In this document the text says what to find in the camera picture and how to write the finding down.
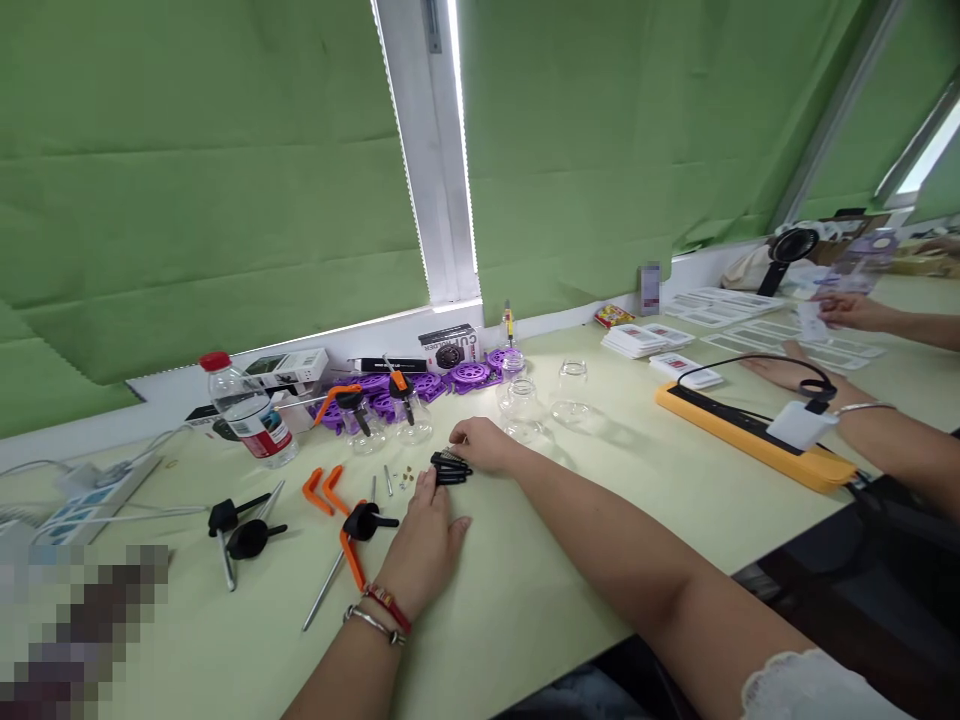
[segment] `clear glass bottle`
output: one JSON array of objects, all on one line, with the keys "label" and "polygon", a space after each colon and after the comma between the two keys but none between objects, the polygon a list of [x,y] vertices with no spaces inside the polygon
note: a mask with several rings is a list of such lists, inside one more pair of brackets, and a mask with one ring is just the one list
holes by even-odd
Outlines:
[{"label": "clear glass bottle", "polygon": [[527,363],[523,358],[523,353],[516,348],[507,350],[503,355],[503,365],[501,377],[503,378],[497,385],[497,405],[503,408],[507,402],[510,392],[510,384],[519,377],[523,377]]},{"label": "clear glass bottle", "polygon": [[500,406],[506,418],[503,431],[519,443],[528,445],[544,433],[543,420],[547,408],[537,398],[537,386],[533,380],[520,377],[507,387],[507,399]]},{"label": "clear glass bottle", "polygon": [[419,445],[430,439],[433,435],[433,417],[413,389],[413,384],[408,382],[406,390],[400,390],[391,381],[390,397],[393,398],[393,412],[397,417],[397,439],[404,445]]},{"label": "clear glass bottle", "polygon": [[354,455],[369,455],[387,442],[383,421],[370,409],[362,392],[342,392],[337,405],[343,420],[344,437]]},{"label": "clear glass bottle", "polygon": [[264,467],[276,470],[297,456],[297,441],[258,380],[233,367],[225,352],[204,355],[200,367],[220,417]]},{"label": "clear glass bottle", "polygon": [[550,414],[568,427],[589,422],[596,411],[588,402],[586,361],[564,360],[559,375],[560,385],[550,397]]}]

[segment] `silver bracelet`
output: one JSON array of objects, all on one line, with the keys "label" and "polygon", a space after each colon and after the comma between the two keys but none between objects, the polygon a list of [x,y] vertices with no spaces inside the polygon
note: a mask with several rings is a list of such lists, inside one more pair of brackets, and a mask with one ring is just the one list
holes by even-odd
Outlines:
[{"label": "silver bracelet", "polygon": [[853,412],[854,410],[869,410],[870,408],[880,408],[880,407],[889,408],[890,410],[897,409],[897,406],[893,405],[892,403],[881,403],[881,402],[857,403],[856,405],[844,405],[842,408],[837,410],[835,414],[839,417],[840,415],[843,415],[845,412]]},{"label": "silver bracelet", "polygon": [[368,622],[370,625],[375,627],[377,630],[382,632],[387,636],[387,639],[390,641],[391,645],[400,645],[403,647],[407,644],[407,636],[397,630],[387,630],[383,623],[379,622],[372,615],[367,615],[363,610],[358,608],[356,605],[350,605],[347,608],[347,611],[343,614],[343,622],[346,623],[352,617],[358,617],[361,620]]}]

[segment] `black fan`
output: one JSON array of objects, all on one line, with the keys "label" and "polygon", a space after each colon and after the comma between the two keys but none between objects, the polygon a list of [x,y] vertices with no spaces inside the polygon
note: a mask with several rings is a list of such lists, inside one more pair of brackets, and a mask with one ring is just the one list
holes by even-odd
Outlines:
[{"label": "black fan", "polygon": [[809,228],[791,228],[780,233],[768,251],[770,269],[760,283],[757,295],[773,297],[777,288],[780,287],[783,276],[787,274],[790,263],[809,255],[819,241],[819,233]]}]

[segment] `red string bracelet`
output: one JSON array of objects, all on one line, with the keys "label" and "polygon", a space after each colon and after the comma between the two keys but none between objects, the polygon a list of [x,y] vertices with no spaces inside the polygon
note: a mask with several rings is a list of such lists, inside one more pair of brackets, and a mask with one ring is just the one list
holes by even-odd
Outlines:
[{"label": "red string bracelet", "polygon": [[372,598],[384,610],[390,613],[393,619],[397,621],[397,624],[400,626],[400,629],[403,630],[404,634],[409,635],[413,631],[413,627],[410,625],[410,621],[407,620],[407,616],[404,615],[400,608],[397,607],[396,598],[394,598],[393,595],[387,592],[384,588],[375,583],[367,583],[363,588],[363,596]]}]

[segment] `bottle label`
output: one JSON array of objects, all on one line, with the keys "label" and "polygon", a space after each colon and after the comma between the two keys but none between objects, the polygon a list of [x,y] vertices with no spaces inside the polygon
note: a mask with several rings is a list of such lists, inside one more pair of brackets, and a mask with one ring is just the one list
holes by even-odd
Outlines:
[{"label": "bottle label", "polygon": [[280,413],[267,400],[266,404],[252,415],[240,420],[229,420],[230,427],[256,458],[270,457],[283,450],[293,435]]}]

